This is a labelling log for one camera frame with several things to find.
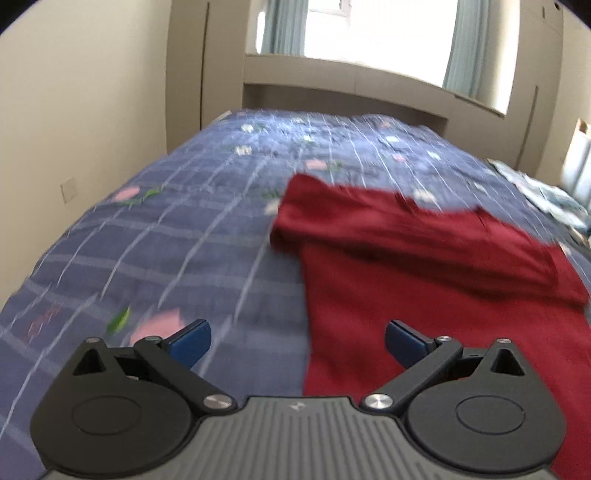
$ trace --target light blue curtain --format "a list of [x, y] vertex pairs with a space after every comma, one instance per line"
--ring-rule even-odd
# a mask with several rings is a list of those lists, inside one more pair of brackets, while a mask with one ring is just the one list
[[308, 0], [269, 0], [261, 53], [303, 55]]
[[491, 0], [458, 0], [443, 87], [475, 97], [480, 88]]

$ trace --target beige wall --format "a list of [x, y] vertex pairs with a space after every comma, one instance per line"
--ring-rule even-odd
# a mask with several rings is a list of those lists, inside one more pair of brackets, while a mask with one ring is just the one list
[[563, 56], [554, 117], [537, 178], [560, 182], [562, 164], [577, 120], [591, 122], [591, 30], [564, 10]]
[[476, 100], [506, 113], [519, 45], [519, 0], [495, 0], [486, 39], [482, 81]]
[[40, 0], [0, 35], [0, 305], [88, 207], [165, 153], [169, 13], [170, 0]]

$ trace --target blue plaid bedspread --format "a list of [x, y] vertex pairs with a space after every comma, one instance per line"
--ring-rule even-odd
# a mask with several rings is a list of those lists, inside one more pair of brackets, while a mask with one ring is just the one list
[[[379, 115], [242, 111], [127, 182], [161, 193], [86, 212], [39, 260], [0, 314], [0, 478], [43, 472], [31, 415], [60, 366], [130, 308], [108, 339], [128, 345], [157, 312], [207, 319], [194, 370], [237, 398], [300, 395], [309, 352], [298, 261], [269, 249], [278, 198], [296, 171], [328, 183], [400, 190], [434, 210], [482, 205], [543, 241], [563, 227], [483, 162], [425, 127]], [[585, 284], [591, 263], [564, 247]]]

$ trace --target metal screw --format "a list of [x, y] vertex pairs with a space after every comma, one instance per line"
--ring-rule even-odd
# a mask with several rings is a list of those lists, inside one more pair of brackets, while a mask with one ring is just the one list
[[208, 395], [203, 399], [203, 404], [211, 410], [227, 410], [234, 401], [232, 397], [223, 394]]
[[363, 403], [372, 410], [385, 410], [394, 404], [394, 399], [385, 393], [374, 393], [365, 397]]

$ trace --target red towel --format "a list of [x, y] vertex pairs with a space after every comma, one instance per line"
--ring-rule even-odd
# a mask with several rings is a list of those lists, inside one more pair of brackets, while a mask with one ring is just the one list
[[391, 319], [485, 347], [508, 337], [567, 419], [554, 463], [591, 479], [587, 290], [558, 245], [542, 245], [482, 208], [420, 209], [400, 194], [290, 181], [271, 233], [299, 255], [310, 317], [305, 395], [357, 399], [402, 371], [384, 346]]

